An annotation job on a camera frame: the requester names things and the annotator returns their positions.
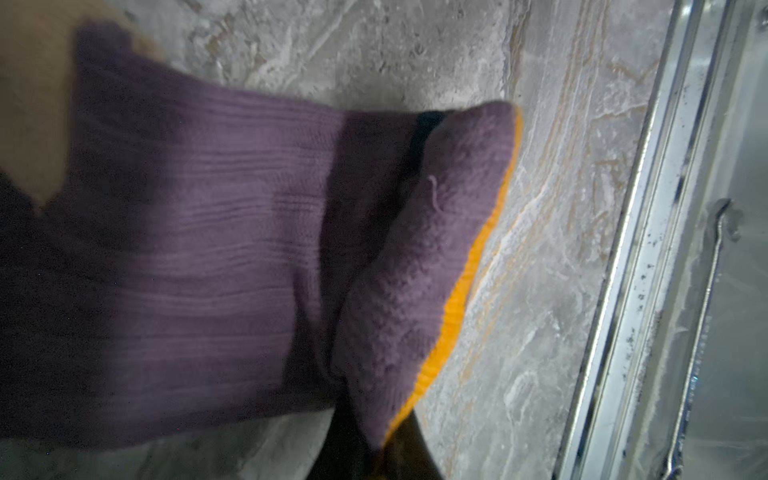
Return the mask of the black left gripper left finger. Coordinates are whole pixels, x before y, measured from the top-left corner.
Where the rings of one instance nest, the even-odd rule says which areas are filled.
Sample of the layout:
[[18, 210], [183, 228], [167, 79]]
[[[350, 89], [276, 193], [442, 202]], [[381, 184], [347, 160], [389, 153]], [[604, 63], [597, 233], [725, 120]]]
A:
[[350, 403], [339, 401], [325, 441], [306, 480], [365, 479], [369, 453]]

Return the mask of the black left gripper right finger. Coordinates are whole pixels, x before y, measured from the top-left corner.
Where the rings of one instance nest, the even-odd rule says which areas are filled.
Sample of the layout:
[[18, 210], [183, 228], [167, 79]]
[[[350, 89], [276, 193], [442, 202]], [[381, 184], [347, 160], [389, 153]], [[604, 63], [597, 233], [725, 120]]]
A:
[[442, 480], [412, 411], [383, 449], [383, 477], [397, 480]]

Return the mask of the purple striped sock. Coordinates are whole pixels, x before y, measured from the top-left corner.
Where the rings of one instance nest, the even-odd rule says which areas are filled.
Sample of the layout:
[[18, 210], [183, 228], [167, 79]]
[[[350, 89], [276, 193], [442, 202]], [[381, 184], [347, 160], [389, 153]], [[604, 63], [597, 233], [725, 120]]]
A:
[[381, 449], [451, 354], [519, 120], [225, 88], [102, 2], [3, 2], [2, 436], [114, 448], [346, 398]]

